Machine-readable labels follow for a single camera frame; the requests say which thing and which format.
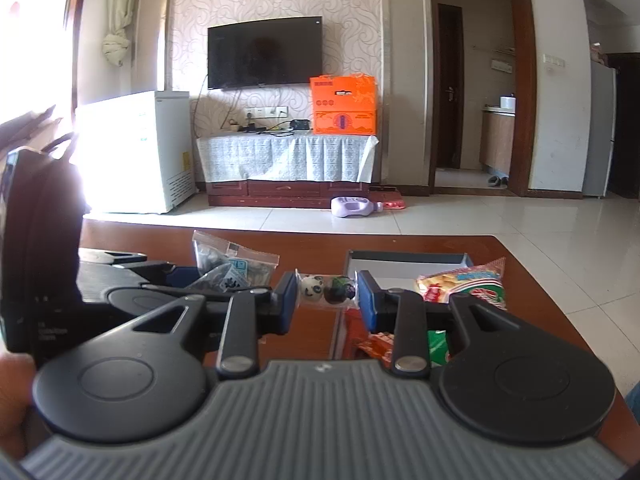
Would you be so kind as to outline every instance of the brown table top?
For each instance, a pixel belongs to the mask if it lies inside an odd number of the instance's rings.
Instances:
[[[398,236],[272,233],[207,230],[216,236],[257,251],[280,255],[274,283],[285,270],[308,274],[341,274],[349,250],[411,253],[468,253],[475,264],[507,258],[503,278],[511,313],[589,349],[566,316],[519,261],[492,236]],[[81,246],[147,254],[150,260],[194,265],[193,228],[86,220]],[[299,308],[290,333],[268,336],[260,357],[325,359],[332,339],[335,311]],[[599,440],[628,464],[640,461],[640,426],[620,394],[600,432]]]

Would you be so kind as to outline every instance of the orange gift box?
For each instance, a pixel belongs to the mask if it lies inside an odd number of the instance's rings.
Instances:
[[[375,135],[376,79],[369,75],[312,77],[314,133]]]

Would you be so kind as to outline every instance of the detergent bottle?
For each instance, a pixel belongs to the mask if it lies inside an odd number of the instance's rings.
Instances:
[[[359,196],[339,196],[331,200],[331,213],[334,216],[368,216],[374,211],[382,211],[382,202],[372,202]]]

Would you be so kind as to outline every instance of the television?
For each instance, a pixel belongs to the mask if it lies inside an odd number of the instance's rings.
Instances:
[[[322,75],[322,17],[208,29],[209,89],[308,83]]]

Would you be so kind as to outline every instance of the hand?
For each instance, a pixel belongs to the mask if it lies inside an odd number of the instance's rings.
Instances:
[[[31,405],[35,374],[30,355],[0,349],[0,448],[16,460],[26,453],[20,425]]]

